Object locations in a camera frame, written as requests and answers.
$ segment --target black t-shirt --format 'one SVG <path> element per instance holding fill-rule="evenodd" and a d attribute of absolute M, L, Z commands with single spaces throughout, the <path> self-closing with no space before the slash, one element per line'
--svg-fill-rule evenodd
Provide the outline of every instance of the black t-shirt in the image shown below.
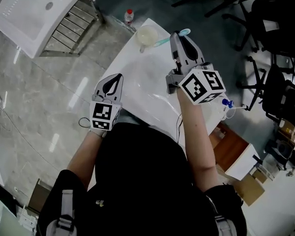
<path fill-rule="evenodd" d="M 193 179 L 181 147 L 161 132 L 118 123 L 108 132 L 95 163 L 96 185 L 86 191 L 78 177 L 61 171 L 38 219 L 38 232 L 59 218 L 62 190 L 73 189 L 78 235 L 184 233 L 218 235 L 217 211 L 246 235 L 241 199 L 230 185 L 205 193 Z"/>

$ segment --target forearm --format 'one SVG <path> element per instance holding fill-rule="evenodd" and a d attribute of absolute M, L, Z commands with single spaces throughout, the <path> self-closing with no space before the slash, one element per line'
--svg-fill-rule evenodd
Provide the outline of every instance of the forearm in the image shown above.
<path fill-rule="evenodd" d="M 206 191 L 218 185 L 218 175 L 202 108 L 200 105 L 193 105 L 181 89 L 177 90 L 177 96 L 183 120 L 187 160 L 195 184 L 202 191 Z"/>
<path fill-rule="evenodd" d="M 89 132 L 67 167 L 68 170 L 78 176 L 86 189 L 92 178 L 95 160 L 101 143 L 101 137 L 93 132 Z"/>

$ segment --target toothbrush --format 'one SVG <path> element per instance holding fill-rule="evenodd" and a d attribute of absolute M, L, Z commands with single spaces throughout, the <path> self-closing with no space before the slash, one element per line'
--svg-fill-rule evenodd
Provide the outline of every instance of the toothbrush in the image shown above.
<path fill-rule="evenodd" d="M 182 37 L 182 36 L 186 36 L 186 35 L 188 35 L 190 32 L 191 32 L 190 29 L 183 29 L 183 30 L 180 31 L 180 33 L 178 33 L 178 35 L 179 35 L 180 37 Z M 165 38 L 165 39 L 162 39 L 162 40 L 157 41 L 157 42 L 154 44 L 154 47 L 157 47 L 157 46 L 160 46 L 160 45 L 162 45 L 162 44 L 165 44 L 166 42 L 169 41 L 169 39 L 170 39 L 170 38 Z"/>

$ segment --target white marker cube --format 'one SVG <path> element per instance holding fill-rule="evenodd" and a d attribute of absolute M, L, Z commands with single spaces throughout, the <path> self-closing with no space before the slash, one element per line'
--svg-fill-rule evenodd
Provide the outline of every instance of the white marker cube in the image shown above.
<path fill-rule="evenodd" d="M 194 105 L 210 102 L 226 92 L 221 76 L 213 70 L 194 68 L 179 86 Z"/>
<path fill-rule="evenodd" d="M 112 130 L 120 109 L 121 105 L 91 101 L 89 105 L 90 127 L 106 131 Z"/>

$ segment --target plastic bottle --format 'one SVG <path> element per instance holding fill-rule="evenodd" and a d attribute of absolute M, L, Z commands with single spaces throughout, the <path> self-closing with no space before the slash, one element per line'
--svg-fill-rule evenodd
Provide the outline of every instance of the plastic bottle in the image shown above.
<path fill-rule="evenodd" d="M 125 24 L 129 25 L 132 23 L 134 18 L 134 13 L 131 9 L 127 10 L 126 13 L 124 14 L 124 22 Z"/>

